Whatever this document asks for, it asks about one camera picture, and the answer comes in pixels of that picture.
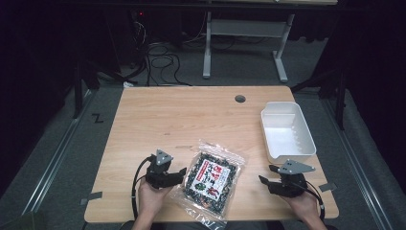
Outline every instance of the gray carpet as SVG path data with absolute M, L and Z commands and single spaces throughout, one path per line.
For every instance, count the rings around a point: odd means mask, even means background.
M 270 58 L 272 51 L 270 47 L 277 47 L 278 42 L 265 40 L 258 44 L 247 44 L 247 39 L 242 39 L 244 42 L 239 42 L 227 50 L 220 50 L 228 46 L 227 42 L 217 42 L 214 45 L 218 50 L 213 51 L 212 77 L 209 80 L 201 78 L 202 47 L 184 46 L 179 50 L 169 46 L 168 52 L 180 58 L 181 66 L 176 74 L 177 78 L 192 85 L 280 85 L 276 68 Z M 293 86 L 310 77 L 324 45 L 325 42 L 319 41 L 310 44 L 303 40 L 288 42 L 282 56 L 289 78 L 286 85 Z M 154 49 L 152 53 L 162 54 L 164 51 L 165 49 L 161 47 Z M 158 58 L 154 61 L 157 66 L 165 66 L 168 60 Z M 158 84 L 167 84 L 166 81 L 175 81 L 173 77 L 175 70 L 176 65 L 165 68 L 162 72 L 161 69 L 152 67 L 151 73 Z M 124 72 L 130 71 L 124 66 Z M 147 82 L 147 72 L 134 80 L 139 81 L 137 86 L 144 86 Z M 79 201 L 91 192 L 122 91 L 123 88 L 119 83 L 101 80 L 101 89 L 92 91 L 87 97 L 88 106 L 66 146 L 60 168 L 37 207 L 44 215 L 47 229 L 80 229 L 84 224 L 85 206 L 80 206 Z M 365 124 L 357 113 L 350 93 L 348 92 L 346 97 L 344 121 L 346 130 L 342 132 L 338 131 L 331 121 L 328 112 L 330 101 L 319 100 L 316 92 L 317 88 L 309 88 L 294 96 L 304 112 L 327 180 L 338 186 L 333 194 L 340 216 L 336 219 L 327 219 L 326 223 L 339 229 L 380 229 L 372 212 L 373 207 L 368 202 L 365 192 L 360 189 L 362 184 L 357 180 L 357 171 L 351 166 L 347 155 L 348 147 L 340 139 L 340 136 L 345 135 L 351 149 L 359 157 L 373 192 L 388 215 L 393 229 L 404 228 L 406 226 L 404 194 L 380 157 Z M 35 186 L 47 170 L 48 163 L 65 131 L 69 129 L 73 114 L 74 103 L 71 93 L 66 98 L 66 105 L 48 124 L 31 157 L 0 200 L 0 226 L 18 218 L 24 212 Z M 95 123 L 94 114 L 100 114 L 99 121 L 102 123 Z M 284 221 L 283 225 L 286 229 L 305 229 L 302 223 L 295 220 Z M 112 230 L 119 228 L 119 223 L 88 224 L 86 227 L 86 229 Z

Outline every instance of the black cable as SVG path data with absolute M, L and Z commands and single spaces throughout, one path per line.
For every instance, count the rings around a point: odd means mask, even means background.
M 319 201 L 319 206 L 320 206 L 320 220 L 324 221 L 325 215 L 326 215 L 325 203 L 323 202 L 322 197 L 320 196 L 319 192 L 317 192 L 316 188 L 314 188 L 314 186 L 312 184 L 310 184 L 308 181 L 306 181 L 306 183 L 309 184 L 311 187 L 313 187 L 313 189 L 316 191 L 317 194 L 314 193 L 313 191 L 309 190 L 308 188 L 302 187 L 301 185 L 298 185 L 296 183 L 290 183 L 290 184 L 304 190 L 305 192 L 312 194 L 313 196 L 315 196 L 317 198 L 317 200 Z
M 100 75 L 98 75 L 98 78 L 100 79 L 100 80 L 103 80 L 103 81 L 121 81 L 121 82 L 124 82 L 124 81 L 127 81 L 127 82 L 130 82 L 130 83 L 133 83 L 133 84 L 136 84 L 137 83 L 137 81 L 133 81 L 133 80 L 131 80 L 132 78 L 134 78 L 134 77 L 136 77 L 136 76 L 138 76 L 139 74 L 141 74 L 142 72 L 144 72 L 144 70 L 146 69 L 146 65 L 147 65 L 147 62 L 143 59 L 141 62 L 140 62 L 140 64 L 138 65 L 138 69 L 137 70 L 135 70 L 134 72 L 132 72 L 131 74 L 129 74 L 129 75 L 127 75 L 127 76 L 122 76 L 122 75 L 119 75 L 119 74 L 117 74 L 117 76 L 120 76 L 122 79 L 120 80 L 120 79 L 118 79 L 118 77 L 111 77 L 109 74 L 107 74 L 107 76 L 109 77 L 109 78 L 105 78 L 105 77 L 102 77 L 102 76 L 100 76 Z
M 150 65 L 150 60 L 149 60 L 148 55 L 146 55 L 146 62 L 147 62 L 147 83 L 146 83 L 146 86 L 149 86 L 150 85 L 150 79 L 152 79 L 152 75 L 151 75 L 151 65 Z
M 271 39 L 271 37 L 266 37 L 266 36 L 260 37 L 258 41 L 248 41 L 248 40 L 240 39 L 240 38 L 244 38 L 244 37 L 245 36 L 236 36 L 235 40 L 241 44 L 254 44 L 255 45 L 255 44 L 260 44 L 266 40 Z
M 141 168 L 144 166 L 146 161 L 152 161 L 151 157 L 147 157 L 143 162 L 141 162 L 140 166 L 137 169 L 137 172 L 135 173 L 134 180 L 132 182 L 132 189 L 131 189 L 131 203 L 132 203 L 132 212 L 134 214 L 134 220 L 137 219 L 138 217 L 138 212 L 137 212 L 137 191 L 135 189 L 135 186 L 137 185 L 139 179 L 138 179 L 138 174 L 140 173 Z
M 206 46 L 206 40 L 202 40 L 203 38 L 205 38 L 205 36 L 199 37 L 193 41 L 188 41 L 186 43 L 184 43 L 184 45 L 191 47 L 191 48 L 201 48 L 201 47 L 205 47 Z
M 201 35 L 202 32 L 203 32 L 204 26 L 205 26 L 205 24 L 206 24 L 206 23 L 205 23 L 205 22 L 206 22 L 206 19 L 207 19 L 207 12 L 204 13 L 204 17 L 203 17 L 203 21 L 202 21 L 202 26 L 200 27 L 200 31 L 197 33 L 197 35 L 196 35 L 193 39 L 187 40 L 187 41 L 183 41 L 183 42 L 182 42 L 183 44 L 185 44 L 185 45 L 187 45 L 187 46 L 189 46 L 189 47 L 197 47 L 197 46 L 191 46 L 191 45 L 189 45 L 188 43 L 195 42 L 195 41 L 197 41 L 197 40 L 200 40 L 200 39 L 206 37 L 205 35 Z
M 215 38 L 216 40 L 218 40 L 221 43 L 225 43 L 227 41 L 221 41 L 220 38 L 229 38 L 228 36 L 224 36 L 224 35 L 214 35 L 213 38 Z M 228 50 L 230 48 L 232 48 L 235 44 L 236 44 L 236 40 L 234 37 L 230 37 L 228 40 L 231 40 L 231 44 L 229 44 L 227 47 L 225 48 L 215 48 L 215 46 L 212 44 L 211 48 L 217 51 L 225 51 Z
M 163 48 L 164 50 L 161 51 L 159 54 L 153 54 L 152 51 L 153 51 L 154 49 L 158 49 L 158 48 L 161 48 L 161 49 Z M 175 54 L 169 53 L 169 50 L 168 50 L 168 48 L 167 48 L 166 46 L 154 46 L 154 47 L 151 47 L 151 48 L 148 50 L 148 52 L 147 52 L 147 56 L 148 56 L 148 62 L 149 62 L 149 78 L 148 78 L 148 79 L 153 79 L 157 85 L 159 85 L 159 84 L 156 82 L 156 80 L 153 78 L 153 76 L 152 76 L 152 74 L 151 74 L 151 72 L 152 72 L 152 71 L 151 71 L 151 67 L 154 67 L 154 68 L 156 68 L 156 69 L 160 69 L 160 78 L 161 78 L 161 80 L 162 80 L 163 82 L 165 82 L 165 83 L 175 84 L 175 85 L 187 85 L 187 86 L 192 86 L 191 84 L 188 84 L 188 83 L 186 83 L 186 82 L 182 82 L 182 81 L 180 81 L 180 80 L 177 78 L 176 74 L 178 73 L 178 71 L 179 71 L 179 69 L 180 69 L 180 59 L 179 59 L 179 56 L 178 56 L 178 55 L 175 55 Z M 166 59 L 166 60 L 168 60 L 169 62 L 166 63 L 165 65 L 162 65 L 162 66 L 158 66 L 157 64 L 155 64 L 156 61 L 162 60 L 162 59 Z M 177 63 L 177 66 L 176 66 L 176 69 L 175 69 L 175 71 L 174 71 L 174 73 L 173 73 L 173 77 L 174 77 L 174 79 L 175 79 L 175 82 L 170 82 L 170 81 L 168 81 L 168 80 L 165 80 L 165 79 L 163 78 L 163 72 L 164 72 L 165 69 L 167 69 L 168 67 L 176 65 L 176 63 Z
M 86 60 L 86 61 L 87 61 L 87 63 L 88 63 L 89 65 L 91 65 L 92 67 L 94 67 L 94 68 L 97 69 L 97 70 L 101 70 L 101 71 L 104 72 L 106 75 L 112 77 L 112 78 L 113 78 L 114 80 L 116 80 L 116 81 L 119 81 L 119 82 L 126 82 L 126 81 L 127 81 L 127 82 L 132 83 L 132 84 L 137 84 L 137 83 L 138 83 L 138 82 L 135 81 L 135 80 L 130 80 L 130 78 L 132 78 L 132 77 L 135 76 L 136 72 L 134 72 L 134 73 L 132 73 L 132 74 L 126 76 L 126 77 L 123 77 L 123 76 L 120 75 L 120 74 L 117 74 L 117 73 L 115 73 L 115 72 L 113 72 L 113 71 L 110 71 L 110 70 L 108 70 L 108 69 L 102 67 L 101 65 L 98 65 L 98 63 L 96 63 L 96 62 L 93 62 L 93 61 L 91 61 L 91 60 Z
M 87 221 L 84 222 L 83 226 L 81 226 L 81 230 L 84 230 L 87 226 Z

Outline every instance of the hole in table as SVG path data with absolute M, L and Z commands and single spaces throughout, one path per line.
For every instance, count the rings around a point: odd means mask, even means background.
M 243 95 L 236 95 L 235 99 L 238 103 L 245 103 L 245 97 Z

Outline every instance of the hand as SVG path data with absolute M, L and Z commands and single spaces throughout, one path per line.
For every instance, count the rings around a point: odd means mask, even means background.
M 289 198 L 281 196 L 292 208 L 295 215 L 301 219 L 309 229 L 327 229 L 320 220 L 317 209 L 317 199 L 314 195 L 304 192 L 299 196 Z
M 140 180 L 138 188 L 139 215 L 135 220 L 133 230 L 149 229 L 155 216 L 161 210 L 165 197 L 173 187 L 155 189 L 146 180 Z

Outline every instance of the wooden table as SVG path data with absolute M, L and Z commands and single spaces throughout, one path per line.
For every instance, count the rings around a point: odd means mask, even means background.
M 244 103 L 235 100 L 245 97 Z M 285 86 L 208 86 L 126 88 L 111 128 L 90 200 L 88 222 L 125 222 L 133 219 L 131 185 L 140 163 L 157 149 L 174 159 L 169 173 L 190 166 L 199 139 L 216 143 L 248 159 L 230 203 L 228 220 L 293 219 L 289 206 L 270 195 L 258 175 L 280 177 L 270 172 L 260 124 L 267 102 L 293 102 Z M 315 172 L 304 174 L 313 185 L 327 183 L 317 155 L 305 161 Z M 147 169 L 142 168 L 140 176 Z M 326 218 L 338 216 L 331 192 L 322 193 Z M 170 198 L 155 221 L 193 221 Z

